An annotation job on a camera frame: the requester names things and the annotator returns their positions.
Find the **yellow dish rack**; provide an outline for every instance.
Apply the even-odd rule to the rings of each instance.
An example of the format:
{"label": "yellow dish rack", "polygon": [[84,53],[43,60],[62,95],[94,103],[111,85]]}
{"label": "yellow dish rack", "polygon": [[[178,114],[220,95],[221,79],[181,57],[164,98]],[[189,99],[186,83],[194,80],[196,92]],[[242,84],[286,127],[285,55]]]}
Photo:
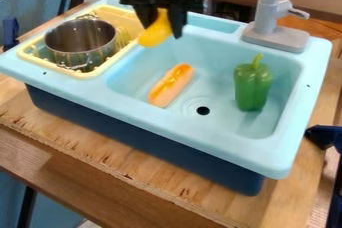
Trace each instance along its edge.
{"label": "yellow dish rack", "polygon": [[86,14],[95,15],[99,19],[110,23],[115,27],[117,33],[114,43],[116,53],[113,56],[107,57],[106,61],[94,70],[82,72],[80,70],[75,71],[57,66],[53,61],[52,53],[45,47],[44,35],[37,36],[24,43],[17,51],[18,56],[26,61],[53,69],[69,76],[79,79],[88,79],[100,75],[119,60],[130,48],[132,48],[139,34],[143,31],[143,27],[134,11],[109,5],[98,5],[87,12],[81,13],[80,16]]}

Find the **faucet handle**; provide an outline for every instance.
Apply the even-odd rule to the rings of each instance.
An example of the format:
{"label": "faucet handle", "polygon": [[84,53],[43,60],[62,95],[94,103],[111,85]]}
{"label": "faucet handle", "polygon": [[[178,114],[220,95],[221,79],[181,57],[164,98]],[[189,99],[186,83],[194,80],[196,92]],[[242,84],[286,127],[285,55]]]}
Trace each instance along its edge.
{"label": "faucet handle", "polygon": [[290,8],[288,10],[289,14],[292,14],[292,15],[295,15],[296,17],[299,17],[301,19],[305,19],[305,20],[308,20],[310,18],[310,14],[305,12],[305,11],[302,11],[302,10],[299,10],[299,9],[295,9],[295,8]]}

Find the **faucet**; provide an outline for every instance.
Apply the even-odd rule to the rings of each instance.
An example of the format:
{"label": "faucet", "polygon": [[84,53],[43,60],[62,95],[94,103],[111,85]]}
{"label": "faucet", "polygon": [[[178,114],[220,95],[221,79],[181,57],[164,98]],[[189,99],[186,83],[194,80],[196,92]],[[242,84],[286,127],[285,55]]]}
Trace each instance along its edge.
{"label": "faucet", "polygon": [[310,17],[308,13],[293,8],[290,0],[258,0],[255,21],[243,31],[242,39],[249,43],[288,52],[303,52],[310,34],[297,29],[277,26],[279,18],[291,14],[302,19]]}

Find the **metal pot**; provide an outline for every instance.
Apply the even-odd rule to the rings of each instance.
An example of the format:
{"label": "metal pot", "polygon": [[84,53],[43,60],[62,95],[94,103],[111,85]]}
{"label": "metal pot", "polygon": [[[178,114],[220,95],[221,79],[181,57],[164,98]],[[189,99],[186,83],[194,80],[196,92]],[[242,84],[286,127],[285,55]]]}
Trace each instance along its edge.
{"label": "metal pot", "polygon": [[59,67],[89,72],[114,54],[115,34],[111,24],[84,16],[50,30],[44,42]]}

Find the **sink basin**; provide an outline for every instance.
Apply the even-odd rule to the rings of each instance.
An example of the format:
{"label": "sink basin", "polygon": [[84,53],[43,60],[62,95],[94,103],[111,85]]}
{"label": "sink basin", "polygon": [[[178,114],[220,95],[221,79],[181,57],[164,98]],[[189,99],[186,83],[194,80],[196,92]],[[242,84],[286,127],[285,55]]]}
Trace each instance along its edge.
{"label": "sink basin", "polygon": [[[285,178],[318,97],[331,43],[311,37],[304,53],[293,54],[241,41],[243,23],[191,14],[189,24],[180,40],[171,37],[152,49],[135,44],[89,79],[26,62],[17,57],[17,48],[1,55],[0,71],[248,171]],[[233,70],[258,53],[265,56],[273,85],[262,111],[241,112]],[[191,83],[167,108],[150,105],[149,90],[179,63],[193,66]]]}
{"label": "sink basin", "polygon": [[[192,82],[165,111],[213,131],[264,139],[274,133],[302,67],[282,53],[266,54],[263,62],[274,77],[267,105],[261,112],[242,112],[234,99],[234,68],[250,63],[257,53],[253,47],[210,37],[188,26],[180,40],[171,39],[153,49],[137,47],[109,72],[107,85],[119,94],[147,103],[149,91],[168,70],[179,63],[190,64],[195,69]],[[206,108],[205,115],[201,108]]]}

